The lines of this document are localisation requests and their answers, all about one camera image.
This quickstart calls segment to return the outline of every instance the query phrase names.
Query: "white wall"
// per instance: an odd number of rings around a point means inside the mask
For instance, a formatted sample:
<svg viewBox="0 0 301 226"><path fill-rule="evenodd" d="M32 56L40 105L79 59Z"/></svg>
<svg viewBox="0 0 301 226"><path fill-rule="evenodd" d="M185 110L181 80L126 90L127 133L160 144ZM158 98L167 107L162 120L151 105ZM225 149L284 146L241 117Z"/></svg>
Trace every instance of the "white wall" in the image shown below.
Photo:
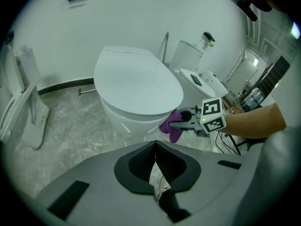
<svg viewBox="0 0 301 226"><path fill-rule="evenodd" d="M258 59L258 64L257 64L257 71L254 74L254 76L250 79L250 84L254 85L264 72L265 68L267 67L267 63L260 57L255 56L251 52L247 51L247 59L250 60L252 63L254 63L255 58Z"/></svg>
<svg viewBox="0 0 301 226"><path fill-rule="evenodd" d="M200 61L224 80L246 47L245 15L230 0L31 0L12 29L14 50L33 48L43 80L38 89L93 77L106 45L150 50L159 59L169 31L166 62L179 39L202 45L216 40Z"/></svg>

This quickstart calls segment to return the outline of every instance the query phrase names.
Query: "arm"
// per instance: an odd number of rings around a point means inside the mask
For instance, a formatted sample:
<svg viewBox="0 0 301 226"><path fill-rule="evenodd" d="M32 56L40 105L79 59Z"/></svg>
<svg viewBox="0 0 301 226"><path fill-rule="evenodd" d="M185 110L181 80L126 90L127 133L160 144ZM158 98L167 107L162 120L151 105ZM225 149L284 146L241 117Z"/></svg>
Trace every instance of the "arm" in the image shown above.
<svg viewBox="0 0 301 226"><path fill-rule="evenodd" d="M282 114L276 104L256 110L228 115L227 127L223 133L245 138L265 138L286 127Z"/></svg>

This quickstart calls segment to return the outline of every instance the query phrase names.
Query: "toilet lid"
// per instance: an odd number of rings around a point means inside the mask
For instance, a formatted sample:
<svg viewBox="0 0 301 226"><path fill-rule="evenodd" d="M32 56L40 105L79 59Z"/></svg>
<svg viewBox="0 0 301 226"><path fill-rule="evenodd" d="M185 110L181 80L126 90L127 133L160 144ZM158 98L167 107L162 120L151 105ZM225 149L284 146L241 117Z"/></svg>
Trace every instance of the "toilet lid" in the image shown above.
<svg viewBox="0 0 301 226"><path fill-rule="evenodd" d="M211 89L210 86L207 85L197 73L190 70L180 69L180 75L183 76L194 88L196 88L199 92L203 93L205 96L210 98L215 97L215 92L213 91L213 89ZM191 75L196 76L201 82L202 86L196 84L193 81Z"/></svg>
<svg viewBox="0 0 301 226"><path fill-rule="evenodd" d="M128 113L163 114L183 100L175 76L151 52L139 48L105 47L96 63L94 83L103 100Z"/></svg>

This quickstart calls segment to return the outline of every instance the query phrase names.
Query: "fiducial marker cube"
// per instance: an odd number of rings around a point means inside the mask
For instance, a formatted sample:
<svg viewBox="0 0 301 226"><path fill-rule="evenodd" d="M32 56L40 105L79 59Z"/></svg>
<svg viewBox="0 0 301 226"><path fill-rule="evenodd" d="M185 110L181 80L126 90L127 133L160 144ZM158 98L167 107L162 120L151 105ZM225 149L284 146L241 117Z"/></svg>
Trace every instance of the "fiducial marker cube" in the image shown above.
<svg viewBox="0 0 301 226"><path fill-rule="evenodd" d="M221 98L203 100L199 123L207 134L226 127L225 108Z"/></svg>

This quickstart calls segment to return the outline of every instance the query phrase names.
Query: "white toilet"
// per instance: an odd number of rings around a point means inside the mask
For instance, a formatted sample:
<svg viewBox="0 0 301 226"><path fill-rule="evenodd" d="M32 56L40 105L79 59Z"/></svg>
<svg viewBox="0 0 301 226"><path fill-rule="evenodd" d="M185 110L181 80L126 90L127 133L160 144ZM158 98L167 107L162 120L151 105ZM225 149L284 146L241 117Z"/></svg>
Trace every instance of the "white toilet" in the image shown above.
<svg viewBox="0 0 301 226"><path fill-rule="evenodd" d="M220 82L214 73L209 70L205 70L200 75L201 79L210 86L211 89L215 92L216 97L224 97L228 94L226 87Z"/></svg>
<svg viewBox="0 0 301 226"><path fill-rule="evenodd" d="M169 70L175 75L182 86L184 99L177 107L182 109L187 106L195 106L204 99L216 97L213 89L206 84L196 73L198 62L200 61L203 51L195 44L180 40L174 57L169 65ZM194 75L200 82L198 85L192 79Z"/></svg>
<svg viewBox="0 0 301 226"><path fill-rule="evenodd" d="M146 136L183 100L178 80L151 52L106 46L96 63L94 83L115 128Z"/></svg>

